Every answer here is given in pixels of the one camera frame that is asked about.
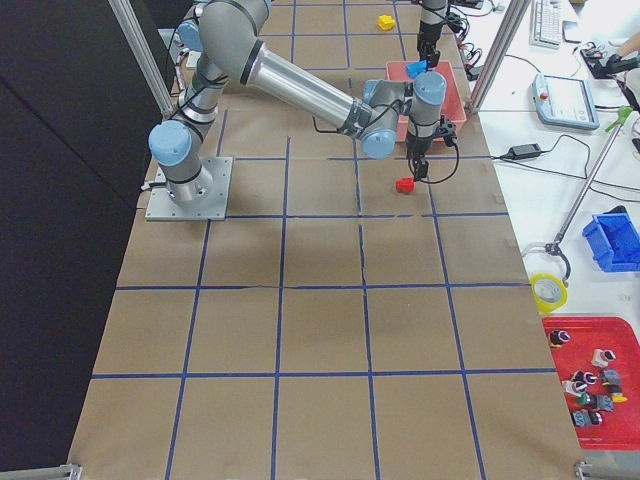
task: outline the yellow block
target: yellow block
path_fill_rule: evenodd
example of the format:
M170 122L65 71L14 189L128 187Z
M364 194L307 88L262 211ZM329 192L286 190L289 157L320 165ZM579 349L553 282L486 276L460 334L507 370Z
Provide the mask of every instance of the yellow block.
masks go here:
M396 21L391 15L380 15L378 17L378 26L382 30L391 30L396 26Z

